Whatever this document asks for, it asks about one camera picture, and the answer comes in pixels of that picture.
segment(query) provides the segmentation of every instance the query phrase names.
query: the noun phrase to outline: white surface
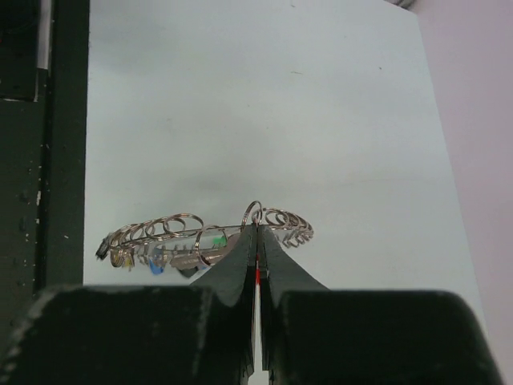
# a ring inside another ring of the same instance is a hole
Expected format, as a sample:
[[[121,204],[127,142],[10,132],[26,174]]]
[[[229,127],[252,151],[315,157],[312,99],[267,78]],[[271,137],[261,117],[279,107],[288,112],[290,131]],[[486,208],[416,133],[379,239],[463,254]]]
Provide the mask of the white surface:
[[[483,320],[413,14],[374,0],[91,9],[84,283],[180,282],[95,249],[171,213],[237,224],[259,199],[312,222],[290,255],[327,286],[450,290]]]

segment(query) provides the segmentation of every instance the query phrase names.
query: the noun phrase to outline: green object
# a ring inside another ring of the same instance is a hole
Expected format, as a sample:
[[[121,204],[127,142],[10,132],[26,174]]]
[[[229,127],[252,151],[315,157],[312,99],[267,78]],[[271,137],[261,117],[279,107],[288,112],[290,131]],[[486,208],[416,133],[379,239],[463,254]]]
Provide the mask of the green object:
[[[226,238],[225,237],[214,238],[214,240],[212,242],[214,243],[214,245],[219,246],[219,247],[226,246]]]

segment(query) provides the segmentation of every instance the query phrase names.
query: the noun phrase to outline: pink wall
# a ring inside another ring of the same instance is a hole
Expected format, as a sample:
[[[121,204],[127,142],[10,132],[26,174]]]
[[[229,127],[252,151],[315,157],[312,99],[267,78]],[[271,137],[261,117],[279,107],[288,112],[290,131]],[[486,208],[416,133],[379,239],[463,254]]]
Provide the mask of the pink wall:
[[[418,0],[413,11],[491,347],[513,384],[513,1]]]

